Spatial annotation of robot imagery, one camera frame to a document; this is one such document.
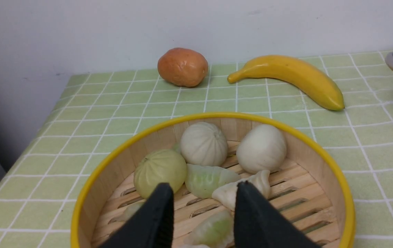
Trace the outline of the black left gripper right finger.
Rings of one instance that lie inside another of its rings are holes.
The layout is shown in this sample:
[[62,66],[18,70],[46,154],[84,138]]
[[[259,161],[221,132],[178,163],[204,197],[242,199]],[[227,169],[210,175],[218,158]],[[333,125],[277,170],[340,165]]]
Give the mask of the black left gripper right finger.
[[234,243],[237,248],[319,248],[250,182],[237,184]]

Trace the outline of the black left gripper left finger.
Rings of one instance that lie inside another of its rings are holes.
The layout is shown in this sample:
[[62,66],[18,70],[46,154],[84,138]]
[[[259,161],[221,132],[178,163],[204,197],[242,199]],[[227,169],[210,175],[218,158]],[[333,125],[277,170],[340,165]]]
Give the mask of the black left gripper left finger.
[[158,184],[143,205],[100,248],[171,248],[174,225],[173,190]]

